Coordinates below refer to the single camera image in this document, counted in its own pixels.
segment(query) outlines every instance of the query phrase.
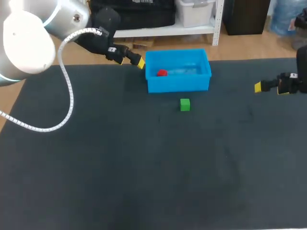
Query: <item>black bag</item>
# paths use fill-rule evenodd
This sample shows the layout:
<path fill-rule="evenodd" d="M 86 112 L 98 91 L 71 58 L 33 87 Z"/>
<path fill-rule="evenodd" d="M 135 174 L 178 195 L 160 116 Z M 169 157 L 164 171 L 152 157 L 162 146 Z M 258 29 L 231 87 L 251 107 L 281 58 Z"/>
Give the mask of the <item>black bag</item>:
<path fill-rule="evenodd" d="M 155 28 L 175 24 L 174 0 L 91 0 L 92 12 L 109 6 L 121 16 L 119 30 Z"/>

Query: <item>black cabinet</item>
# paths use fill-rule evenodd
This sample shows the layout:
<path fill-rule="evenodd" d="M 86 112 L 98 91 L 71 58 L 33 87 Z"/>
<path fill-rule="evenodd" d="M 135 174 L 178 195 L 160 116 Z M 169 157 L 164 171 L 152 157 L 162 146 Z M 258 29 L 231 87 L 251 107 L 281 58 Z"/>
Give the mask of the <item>black cabinet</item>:
<path fill-rule="evenodd" d="M 223 22 L 229 35 L 262 34 L 270 0 L 225 0 Z"/>

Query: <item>white shelf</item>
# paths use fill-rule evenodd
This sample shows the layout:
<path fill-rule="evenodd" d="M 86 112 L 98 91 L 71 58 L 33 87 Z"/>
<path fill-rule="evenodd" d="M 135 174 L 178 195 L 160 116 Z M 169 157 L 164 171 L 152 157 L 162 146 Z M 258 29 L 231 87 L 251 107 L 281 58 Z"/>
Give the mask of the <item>white shelf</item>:
<path fill-rule="evenodd" d="M 178 20 L 171 26 L 138 29 L 138 30 L 118 30 L 114 37 L 150 37 L 150 36 L 170 36 L 170 35 L 201 35 L 214 33 L 214 18 L 211 18 L 209 25 L 184 28 Z"/>
<path fill-rule="evenodd" d="M 213 34 L 213 46 L 219 43 L 224 0 L 216 0 L 215 19 L 212 17 L 209 25 L 184 28 L 179 20 L 172 26 L 153 29 L 118 30 L 114 37 L 150 37 L 150 36 L 172 36 L 172 35 L 202 35 Z"/>

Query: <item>wooden floor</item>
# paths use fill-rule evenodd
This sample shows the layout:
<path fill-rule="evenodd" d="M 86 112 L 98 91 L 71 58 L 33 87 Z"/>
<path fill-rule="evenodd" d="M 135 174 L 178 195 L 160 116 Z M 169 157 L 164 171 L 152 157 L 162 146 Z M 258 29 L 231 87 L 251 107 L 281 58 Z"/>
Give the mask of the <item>wooden floor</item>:
<path fill-rule="evenodd" d="M 243 60 L 258 58 L 293 58 L 295 51 L 288 39 L 265 31 L 262 35 L 228 36 L 222 31 L 219 46 L 211 46 L 210 35 L 159 37 L 151 50 L 204 48 L 209 60 Z M 58 47 L 60 42 L 54 39 Z M 136 50 L 145 57 L 145 51 Z M 67 45 L 63 53 L 66 65 L 113 64 L 103 56 L 93 55 L 75 43 Z M 24 82 L 0 88 L 0 110 L 10 112 Z M 5 119 L 0 117 L 0 131 Z"/>

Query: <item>white storage box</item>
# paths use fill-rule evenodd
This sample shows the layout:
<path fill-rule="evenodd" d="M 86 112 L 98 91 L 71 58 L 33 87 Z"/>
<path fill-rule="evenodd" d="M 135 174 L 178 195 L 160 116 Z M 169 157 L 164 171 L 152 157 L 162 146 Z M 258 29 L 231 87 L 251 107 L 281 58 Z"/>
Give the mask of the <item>white storage box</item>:
<path fill-rule="evenodd" d="M 176 0 L 178 18 L 184 27 L 208 25 L 216 0 Z"/>

